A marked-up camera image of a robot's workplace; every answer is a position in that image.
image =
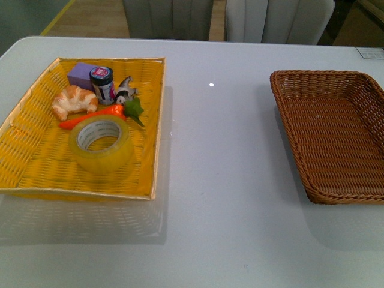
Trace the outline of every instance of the purple sponge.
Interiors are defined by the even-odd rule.
[[[76,85],[80,88],[95,91],[92,82],[89,79],[89,72],[97,66],[78,62],[75,67],[67,74],[70,85]]]

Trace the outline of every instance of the tape roll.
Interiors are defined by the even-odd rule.
[[[103,137],[113,137],[116,141],[101,150],[89,149]],[[94,174],[117,170],[133,155],[128,125],[113,115],[93,116],[77,124],[71,131],[69,146],[80,166]]]

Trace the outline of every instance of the basket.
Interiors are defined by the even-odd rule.
[[[69,149],[70,131],[58,127],[51,111],[54,96],[69,85],[67,73],[78,62],[111,68],[115,87],[132,76],[144,109],[143,128],[127,119],[134,156],[113,173],[83,170]],[[53,61],[0,127],[0,193],[51,200],[154,199],[164,75],[164,58]]]
[[[384,92],[354,71],[275,71],[271,88],[308,198],[384,203]]]

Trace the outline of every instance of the table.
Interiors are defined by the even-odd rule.
[[[29,37],[0,58],[0,121],[56,58],[167,61],[157,198],[0,198],[0,287],[382,287],[384,207],[315,205],[269,75],[384,61],[354,47]]]

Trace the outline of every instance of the gray chair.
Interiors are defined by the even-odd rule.
[[[214,0],[122,0],[131,38],[209,40]]]
[[[334,7],[334,0],[227,0],[226,38],[316,45]]]

